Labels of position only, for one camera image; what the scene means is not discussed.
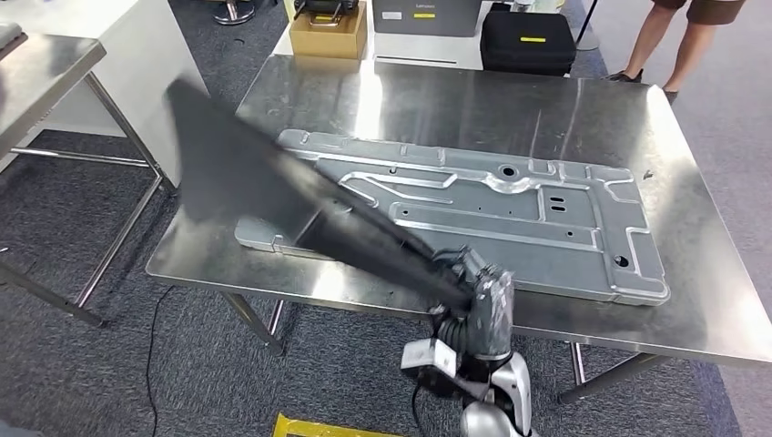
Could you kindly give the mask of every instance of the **hole in metal panel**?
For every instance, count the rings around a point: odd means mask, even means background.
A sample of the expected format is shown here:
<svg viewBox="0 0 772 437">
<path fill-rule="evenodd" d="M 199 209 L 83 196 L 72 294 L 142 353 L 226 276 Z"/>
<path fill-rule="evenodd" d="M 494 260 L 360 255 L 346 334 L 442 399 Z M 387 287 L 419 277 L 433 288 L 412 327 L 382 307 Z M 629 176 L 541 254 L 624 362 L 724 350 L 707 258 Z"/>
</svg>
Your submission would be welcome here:
<svg viewBox="0 0 772 437">
<path fill-rule="evenodd" d="M 621 255 L 615 256 L 614 257 L 614 262 L 619 267 L 627 267 L 627 266 L 630 265 L 630 261 L 628 261 L 627 258 L 625 258 L 625 257 L 623 257 Z"/>
</svg>

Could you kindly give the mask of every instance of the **black cable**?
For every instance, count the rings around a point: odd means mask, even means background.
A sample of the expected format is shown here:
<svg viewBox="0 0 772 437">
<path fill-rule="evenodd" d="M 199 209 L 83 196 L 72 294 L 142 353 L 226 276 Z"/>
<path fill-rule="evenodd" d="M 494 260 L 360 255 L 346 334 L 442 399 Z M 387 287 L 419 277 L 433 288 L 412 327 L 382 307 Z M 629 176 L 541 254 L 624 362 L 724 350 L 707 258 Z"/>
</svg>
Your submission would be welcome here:
<svg viewBox="0 0 772 437">
<path fill-rule="evenodd" d="M 150 323 L 150 347 L 147 350 L 147 367 L 145 368 L 145 384 L 147 385 L 147 399 L 150 401 L 150 408 L 153 409 L 153 433 L 151 437 L 156 437 L 156 431 L 158 429 L 158 409 L 156 408 L 156 402 L 153 400 L 153 391 L 150 390 L 150 362 L 153 360 L 153 341 L 156 337 L 156 319 L 158 317 L 158 308 L 161 306 L 161 302 L 167 297 L 170 291 L 174 289 L 174 286 L 170 286 L 164 294 L 158 298 L 156 302 L 156 309 L 153 311 L 153 322 Z"/>
<path fill-rule="evenodd" d="M 421 421 L 418 419 L 418 412 L 415 409 L 415 398 L 418 396 L 418 391 L 420 389 L 421 389 L 421 383 L 416 382 L 415 390 L 412 391 L 412 399 L 411 399 L 412 418 L 415 420 L 415 426 L 418 427 L 418 434 L 421 437 L 429 437 L 429 433 L 427 433 L 426 430 L 423 429 L 423 425 L 421 425 Z"/>
</svg>

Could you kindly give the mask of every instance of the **floor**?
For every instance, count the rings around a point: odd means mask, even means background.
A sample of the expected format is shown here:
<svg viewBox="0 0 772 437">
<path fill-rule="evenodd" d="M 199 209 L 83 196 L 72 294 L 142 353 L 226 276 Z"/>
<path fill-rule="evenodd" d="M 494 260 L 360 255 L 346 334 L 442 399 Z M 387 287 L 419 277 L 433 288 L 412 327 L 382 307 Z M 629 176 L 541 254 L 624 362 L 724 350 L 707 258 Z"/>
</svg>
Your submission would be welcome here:
<svg viewBox="0 0 772 437">
<path fill-rule="evenodd" d="M 283 8 L 264 5 L 246 25 L 222 27 L 211 22 L 207 2 L 170 3 L 210 93 L 235 108 L 286 23 Z M 569 0 L 571 21 L 582 13 L 578 0 Z M 575 76 L 604 73 L 598 52 L 582 54 L 574 70 Z M 45 132 L 35 146 L 120 153 L 127 143 Z M 0 247 L 11 248 L 3 260 L 75 296 L 149 181 L 137 169 L 19 158 L 0 174 Z M 169 288 L 149 278 L 144 265 L 175 209 L 173 198 L 154 199 L 89 302 L 110 320 L 105 329 L 0 285 L 0 420 L 46 436 L 151 434 L 149 329 Z M 272 304 L 252 303 L 263 316 Z M 277 358 L 219 295 L 175 287 L 159 306 L 155 333 L 149 379 L 157 435 L 270 435 L 279 412 L 417 435 L 411 384 L 397 369 L 402 345 L 428 334 L 417 321 L 289 305 L 279 324 L 287 354 Z M 567 345 L 515 338 L 513 346 L 528 361 L 534 425 L 544 437 L 740 435 L 716 366 L 673 360 L 563 406 L 555 396 L 573 383 Z M 627 355 L 584 352 L 590 376 Z M 430 435 L 455 435 L 459 413 L 454 403 L 419 399 Z"/>
<path fill-rule="evenodd" d="M 603 41 L 601 53 L 610 70 L 624 67 L 637 30 L 651 7 L 649 0 L 601 1 L 593 19 Z M 645 66 L 647 82 L 665 83 L 686 28 L 679 13 Z M 686 139 L 724 218 L 732 239 L 757 287 L 772 309 L 772 230 L 765 211 L 772 198 L 759 196 L 772 188 L 772 88 L 767 75 L 772 56 L 756 44 L 772 36 L 770 2 L 746 2 L 732 25 L 722 27 L 700 67 L 689 78 L 674 105 Z M 772 368 L 721 367 L 721 376 L 743 435 L 769 435 Z"/>
</svg>

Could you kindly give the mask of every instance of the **cardboard box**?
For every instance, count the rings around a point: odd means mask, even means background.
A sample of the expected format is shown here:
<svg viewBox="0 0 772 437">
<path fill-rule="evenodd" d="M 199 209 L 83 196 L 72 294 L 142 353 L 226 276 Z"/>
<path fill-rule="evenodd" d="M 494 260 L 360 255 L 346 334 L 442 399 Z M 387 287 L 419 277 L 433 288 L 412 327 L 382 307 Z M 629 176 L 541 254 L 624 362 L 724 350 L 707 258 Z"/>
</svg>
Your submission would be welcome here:
<svg viewBox="0 0 772 437">
<path fill-rule="evenodd" d="M 289 28 L 295 55 L 361 59 L 367 44 L 367 3 L 360 1 L 356 15 L 344 16 L 338 25 L 312 25 L 309 14 L 301 14 Z"/>
</svg>

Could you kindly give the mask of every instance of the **gray carpet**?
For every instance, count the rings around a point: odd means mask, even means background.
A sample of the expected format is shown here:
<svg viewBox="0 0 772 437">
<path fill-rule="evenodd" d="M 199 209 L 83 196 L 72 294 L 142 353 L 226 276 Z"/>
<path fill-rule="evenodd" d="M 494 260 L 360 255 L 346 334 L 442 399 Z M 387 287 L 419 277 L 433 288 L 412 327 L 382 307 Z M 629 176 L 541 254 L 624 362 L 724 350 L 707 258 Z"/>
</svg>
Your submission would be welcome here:
<svg viewBox="0 0 772 437">
<path fill-rule="evenodd" d="M 235 107 L 286 23 L 264 5 L 236 27 L 214 25 L 206 2 L 171 2 L 214 97 Z M 581 19 L 576 2 L 566 14 Z M 583 53 L 574 76 L 605 73 Z M 36 147 L 126 151 L 123 139 L 45 132 Z M 21 157 L 0 174 L 0 255 L 75 297 L 149 183 L 147 172 Z M 168 289 L 144 272 L 176 209 L 157 196 L 89 307 L 110 320 L 87 327 L 24 292 L 0 285 L 0 419 L 46 436 L 149 436 L 145 366 L 157 299 Z M 264 317 L 272 302 L 252 300 Z M 163 436 L 270 435 L 278 412 L 297 419 L 417 435 L 411 384 L 398 370 L 402 345 L 425 337 L 417 321 L 289 305 L 279 324 L 286 356 L 264 351 L 225 301 L 174 288 L 162 302 L 151 385 Z M 563 406 L 573 384 L 567 345 L 516 338 L 533 380 L 534 424 L 544 437 L 738 435 L 715 366 L 675 360 L 592 399 Z M 590 376 L 621 351 L 584 348 Z M 422 394 L 432 436 L 455 435 L 457 404 Z"/>
</svg>

